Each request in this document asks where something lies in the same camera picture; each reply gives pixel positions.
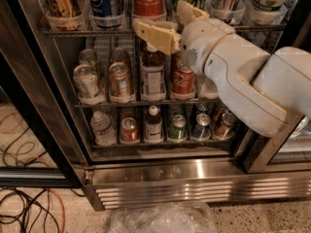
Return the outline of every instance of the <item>bottle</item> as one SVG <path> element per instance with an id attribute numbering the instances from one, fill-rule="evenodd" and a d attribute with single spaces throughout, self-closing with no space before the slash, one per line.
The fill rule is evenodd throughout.
<path id="1" fill-rule="evenodd" d="M 145 118 L 145 140 L 149 143 L 159 143 L 162 138 L 162 117 L 158 107 L 152 105 Z"/>
<path id="2" fill-rule="evenodd" d="M 110 146 L 116 142 L 116 131 L 107 114 L 101 111 L 95 111 L 90 120 L 90 126 L 94 133 L 97 145 Z"/>
<path id="3" fill-rule="evenodd" d="M 164 83 L 164 55 L 151 44 L 147 44 L 142 58 L 143 94 L 146 96 L 158 96 L 165 92 Z"/>

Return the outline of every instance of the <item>clear plastic bag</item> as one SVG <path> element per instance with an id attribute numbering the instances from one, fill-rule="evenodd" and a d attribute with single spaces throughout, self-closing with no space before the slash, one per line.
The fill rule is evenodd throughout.
<path id="1" fill-rule="evenodd" d="M 108 233 L 217 233 L 205 203 L 168 203 L 117 210 Z"/>

